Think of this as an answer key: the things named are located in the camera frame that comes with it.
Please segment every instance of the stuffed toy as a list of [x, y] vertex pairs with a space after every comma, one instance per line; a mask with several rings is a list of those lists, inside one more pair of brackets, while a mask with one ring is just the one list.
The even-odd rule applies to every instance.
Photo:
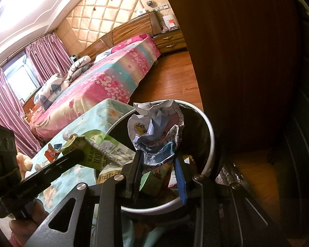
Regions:
[[24, 180], [26, 171], [31, 171], [32, 169], [33, 166], [32, 160], [29, 156], [20, 153], [17, 147], [16, 150], [17, 150], [16, 159], [19, 166], [19, 171], [21, 172], [22, 180]]

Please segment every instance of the metal screw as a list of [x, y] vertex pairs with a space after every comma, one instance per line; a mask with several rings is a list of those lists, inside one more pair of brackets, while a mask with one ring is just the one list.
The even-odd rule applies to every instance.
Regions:
[[232, 183], [232, 184], [231, 184], [231, 187], [232, 187], [233, 189], [240, 189], [240, 188], [241, 188], [241, 184], [239, 184], [239, 183]]
[[194, 175], [194, 178], [196, 179], [196, 180], [203, 180], [204, 179], [204, 176], [203, 175]]
[[123, 175], [115, 175], [114, 176], [114, 180], [116, 180], [116, 181], [121, 181], [121, 180], [123, 180], [124, 179], [124, 176]]
[[77, 190], [84, 190], [85, 188], [86, 188], [86, 184], [85, 183], [77, 184]]

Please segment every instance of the nightstand drawer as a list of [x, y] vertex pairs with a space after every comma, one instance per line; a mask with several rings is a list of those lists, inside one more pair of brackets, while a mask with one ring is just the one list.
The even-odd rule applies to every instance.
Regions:
[[183, 34], [181, 32], [181, 30], [177, 30], [177, 31], [173, 31], [171, 33], [168, 34], [162, 34], [158, 37], [154, 38], [154, 43], [156, 44], [156, 46], [162, 45], [162, 44], [167, 44], [176, 40], [180, 40], [183, 39]]
[[157, 46], [160, 53], [172, 52], [175, 50], [179, 50], [186, 47], [186, 43], [184, 39], [176, 40], [167, 44], [162, 44]]

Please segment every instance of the wooden headboard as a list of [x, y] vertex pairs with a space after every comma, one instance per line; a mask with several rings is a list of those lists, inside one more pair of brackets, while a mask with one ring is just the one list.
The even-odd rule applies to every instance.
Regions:
[[154, 11], [126, 22], [107, 34], [103, 35], [97, 41], [93, 42], [84, 51], [78, 54], [78, 58], [90, 56], [93, 61], [96, 55], [114, 47], [117, 43], [139, 34], [149, 34], [153, 36], [162, 31], [159, 20]]

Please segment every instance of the curtain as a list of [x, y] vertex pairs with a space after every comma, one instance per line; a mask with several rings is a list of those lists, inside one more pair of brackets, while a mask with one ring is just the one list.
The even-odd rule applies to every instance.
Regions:
[[65, 76], [72, 65], [68, 51], [56, 33], [47, 34], [29, 44], [25, 52], [41, 85], [55, 73]]
[[33, 158], [41, 147], [23, 120], [23, 116], [22, 105], [0, 68], [0, 125], [12, 130], [15, 133], [15, 141], [19, 151]]

